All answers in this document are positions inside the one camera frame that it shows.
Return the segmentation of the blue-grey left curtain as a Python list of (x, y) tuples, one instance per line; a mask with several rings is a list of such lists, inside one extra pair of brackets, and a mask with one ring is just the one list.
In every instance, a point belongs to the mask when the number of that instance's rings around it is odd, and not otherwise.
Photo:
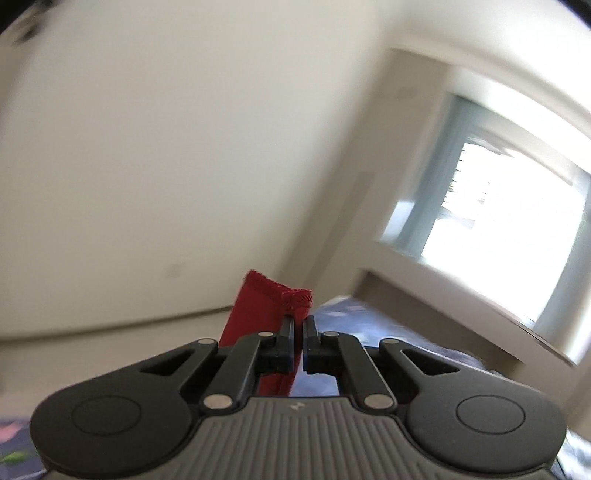
[(464, 144), (485, 116), (483, 106), (461, 96), (452, 99), (415, 193), (414, 207), (396, 240), (396, 247), (403, 254), (421, 257), (455, 175)]

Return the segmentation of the dark red garment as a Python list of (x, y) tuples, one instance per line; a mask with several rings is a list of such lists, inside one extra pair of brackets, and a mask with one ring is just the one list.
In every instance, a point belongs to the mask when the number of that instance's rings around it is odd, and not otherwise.
[[(312, 293), (290, 288), (254, 270), (246, 274), (224, 327), (218, 349), (225, 352), (207, 392), (231, 396), (242, 405), (253, 394), (290, 395), (301, 360), (304, 319), (311, 311)], [(294, 317), (294, 371), (263, 374), (260, 371), (260, 340), (280, 330), (283, 317)]]

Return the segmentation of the blue plaid floral quilt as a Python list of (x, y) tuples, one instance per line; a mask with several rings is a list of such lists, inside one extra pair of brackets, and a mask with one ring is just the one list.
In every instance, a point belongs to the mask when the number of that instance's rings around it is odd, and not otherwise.
[(339, 332), (335, 375), (301, 360), (290, 395), (209, 394), (211, 322), (8, 350), (5, 479), (586, 479), (590, 444), (541, 392), (352, 297), (312, 315)]

